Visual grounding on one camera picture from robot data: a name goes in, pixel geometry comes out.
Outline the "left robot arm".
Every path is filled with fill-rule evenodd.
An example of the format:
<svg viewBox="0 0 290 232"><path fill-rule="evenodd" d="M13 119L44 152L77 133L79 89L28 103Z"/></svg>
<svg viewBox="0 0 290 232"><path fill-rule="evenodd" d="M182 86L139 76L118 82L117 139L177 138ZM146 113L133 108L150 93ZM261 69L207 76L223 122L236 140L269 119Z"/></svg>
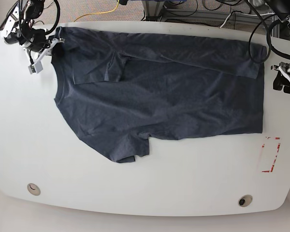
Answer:
<svg viewBox="0 0 290 232"><path fill-rule="evenodd" d="M265 3L278 17L276 21L271 23L268 30L271 32L275 26L286 23L290 34L290 0L267 0ZM276 55L290 60L290 55L282 53L274 47L271 50ZM279 65L273 65L271 69L277 71L277 76L273 82L273 89L290 94L290 63L281 62Z"/></svg>

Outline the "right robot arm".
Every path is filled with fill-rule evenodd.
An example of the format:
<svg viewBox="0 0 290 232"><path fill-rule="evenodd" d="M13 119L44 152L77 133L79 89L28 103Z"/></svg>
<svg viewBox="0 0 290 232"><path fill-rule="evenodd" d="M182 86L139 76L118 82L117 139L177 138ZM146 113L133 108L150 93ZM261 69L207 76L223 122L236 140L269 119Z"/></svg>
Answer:
<svg viewBox="0 0 290 232"><path fill-rule="evenodd" d="M35 20L40 17L45 9L44 0L18 0L11 7L0 28L1 37L6 44L19 44L29 60L29 72L39 73L43 70L42 59L52 55L53 48L58 43L63 43L63 38L48 37L58 26L60 19L60 5L56 6L56 19L51 29L35 29Z"/></svg>

